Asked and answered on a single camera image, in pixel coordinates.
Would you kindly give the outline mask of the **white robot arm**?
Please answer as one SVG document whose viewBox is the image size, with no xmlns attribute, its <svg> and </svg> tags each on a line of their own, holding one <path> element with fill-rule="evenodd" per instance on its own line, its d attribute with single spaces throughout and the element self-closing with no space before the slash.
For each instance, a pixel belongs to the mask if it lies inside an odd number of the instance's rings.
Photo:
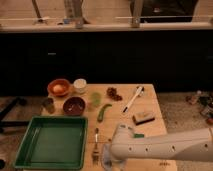
<svg viewBox="0 0 213 171">
<path fill-rule="evenodd" d="M 135 158 L 213 162 L 213 128 L 135 138 L 132 127 L 119 124 L 109 152 L 118 161 Z"/>
</svg>

